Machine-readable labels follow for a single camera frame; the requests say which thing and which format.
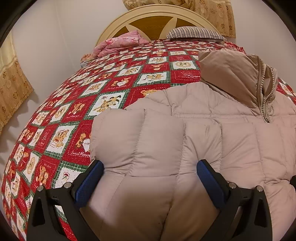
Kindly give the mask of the beige quilted puffer jacket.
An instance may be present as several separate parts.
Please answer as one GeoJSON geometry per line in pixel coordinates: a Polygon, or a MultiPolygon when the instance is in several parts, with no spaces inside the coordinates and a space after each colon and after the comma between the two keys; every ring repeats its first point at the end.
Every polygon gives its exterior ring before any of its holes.
{"type": "Polygon", "coordinates": [[[218,215],[196,166],[261,186],[273,240],[295,220],[295,104],[276,69],[238,51],[199,53],[201,80],[94,118],[92,160],[104,175],[82,214],[100,240],[200,240],[218,215]]]}

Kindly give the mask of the red teddy bear bedspread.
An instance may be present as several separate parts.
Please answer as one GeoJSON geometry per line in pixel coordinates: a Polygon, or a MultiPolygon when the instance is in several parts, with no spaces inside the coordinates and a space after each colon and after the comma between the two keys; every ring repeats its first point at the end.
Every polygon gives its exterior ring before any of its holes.
{"type": "MultiPolygon", "coordinates": [[[[231,50],[197,40],[156,40],[96,58],[69,77],[33,114],[9,157],[1,185],[4,211],[14,235],[27,240],[37,188],[73,182],[95,161],[90,155],[94,118],[125,109],[151,93],[201,80],[201,51],[231,50]]],[[[279,77],[276,90],[295,104],[279,77]]],[[[68,240],[77,240],[62,207],[55,207],[68,240]]]]}

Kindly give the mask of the red cloth at bedside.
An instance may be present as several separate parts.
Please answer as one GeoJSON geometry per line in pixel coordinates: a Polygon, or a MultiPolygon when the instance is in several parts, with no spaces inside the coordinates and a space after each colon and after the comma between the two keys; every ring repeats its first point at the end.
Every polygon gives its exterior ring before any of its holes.
{"type": "Polygon", "coordinates": [[[239,47],[238,45],[234,44],[233,42],[226,42],[227,46],[232,49],[232,50],[236,50],[242,53],[246,53],[245,50],[243,49],[243,47],[239,47]]]}

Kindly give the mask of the floral folded cloth pile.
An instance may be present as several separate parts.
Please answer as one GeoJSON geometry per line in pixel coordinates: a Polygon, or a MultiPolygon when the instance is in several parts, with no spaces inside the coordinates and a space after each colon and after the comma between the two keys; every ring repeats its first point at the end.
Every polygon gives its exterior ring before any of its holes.
{"type": "Polygon", "coordinates": [[[83,55],[82,58],[80,59],[81,68],[83,68],[88,62],[90,62],[92,60],[93,60],[92,54],[83,55]]]}

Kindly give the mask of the striped pillow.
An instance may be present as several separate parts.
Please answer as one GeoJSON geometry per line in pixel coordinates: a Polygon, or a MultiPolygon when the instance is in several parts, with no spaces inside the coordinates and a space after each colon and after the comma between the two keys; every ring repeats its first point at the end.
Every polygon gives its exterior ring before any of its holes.
{"type": "Polygon", "coordinates": [[[183,26],[177,27],[168,32],[168,39],[198,39],[225,42],[227,39],[219,32],[206,28],[183,26]]]}

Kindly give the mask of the window right gold curtain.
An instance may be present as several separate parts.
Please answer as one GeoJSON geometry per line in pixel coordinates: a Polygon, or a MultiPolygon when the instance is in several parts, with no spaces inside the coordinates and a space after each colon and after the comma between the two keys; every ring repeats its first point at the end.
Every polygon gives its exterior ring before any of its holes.
{"type": "Polygon", "coordinates": [[[230,1],[189,0],[183,4],[207,19],[225,37],[236,38],[233,9],[230,1]]]}

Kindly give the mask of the window gold curtain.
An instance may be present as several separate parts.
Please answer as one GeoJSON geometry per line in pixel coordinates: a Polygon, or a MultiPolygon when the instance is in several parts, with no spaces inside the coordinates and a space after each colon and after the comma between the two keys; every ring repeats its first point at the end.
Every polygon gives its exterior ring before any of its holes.
{"type": "Polygon", "coordinates": [[[183,4],[207,19],[225,37],[236,38],[233,9],[230,1],[189,0],[183,4]]]}
{"type": "Polygon", "coordinates": [[[171,4],[175,6],[182,6],[184,8],[188,8],[189,6],[187,1],[179,0],[124,0],[122,2],[128,10],[150,4],[171,4]]]}

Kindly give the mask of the pink folded blanket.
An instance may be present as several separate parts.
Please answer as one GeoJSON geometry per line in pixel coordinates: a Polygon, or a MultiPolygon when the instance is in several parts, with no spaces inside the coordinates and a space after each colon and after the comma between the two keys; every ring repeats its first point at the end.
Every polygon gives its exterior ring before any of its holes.
{"type": "Polygon", "coordinates": [[[134,30],[119,37],[109,38],[99,43],[92,51],[92,58],[100,58],[109,54],[118,53],[131,47],[149,43],[138,30],[134,30]]]}

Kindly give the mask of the window left gold curtain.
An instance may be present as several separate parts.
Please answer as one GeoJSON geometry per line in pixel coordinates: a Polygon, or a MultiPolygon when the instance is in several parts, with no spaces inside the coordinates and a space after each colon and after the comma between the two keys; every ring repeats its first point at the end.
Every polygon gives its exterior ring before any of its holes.
{"type": "Polygon", "coordinates": [[[182,6],[184,8],[188,8],[189,6],[187,1],[179,0],[124,0],[122,2],[128,10],[150,4],[171,4],[175,6],[182,6]]]}

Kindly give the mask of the cream arched wooden headboard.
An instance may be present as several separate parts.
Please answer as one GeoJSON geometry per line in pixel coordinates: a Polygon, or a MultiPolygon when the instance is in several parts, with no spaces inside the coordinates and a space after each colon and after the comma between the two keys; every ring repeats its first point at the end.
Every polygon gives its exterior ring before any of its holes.
{"type": "Polygon", "coordinates": [[[218,32],[212,23],[194,11],[171,4],[151,4],[129,10],[116,18],[102,32],[97,44],[134,30],[148,41],[166,39],[170,30],[182,26],[218,32]]]}

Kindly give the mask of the left wall gold curtain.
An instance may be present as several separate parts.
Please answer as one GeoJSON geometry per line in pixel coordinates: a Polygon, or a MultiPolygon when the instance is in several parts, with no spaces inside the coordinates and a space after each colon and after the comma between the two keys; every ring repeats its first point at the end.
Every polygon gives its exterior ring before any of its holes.
{"type": "Polygon", "coordinates": [[[1,46],[0,71],[0,118],[1,129],[34,91],[22,71],[16,56],[12,32],[9,32],[1,46]]]}

